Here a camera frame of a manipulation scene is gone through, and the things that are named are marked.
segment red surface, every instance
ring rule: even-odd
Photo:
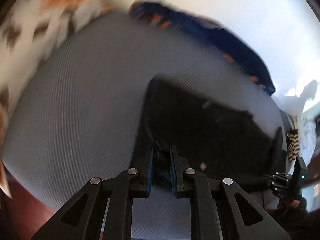
[[[9,183],[12,199],[5,196],[13,230],[21,240],[30,240],[33,234],[55,213],[17,182]]]

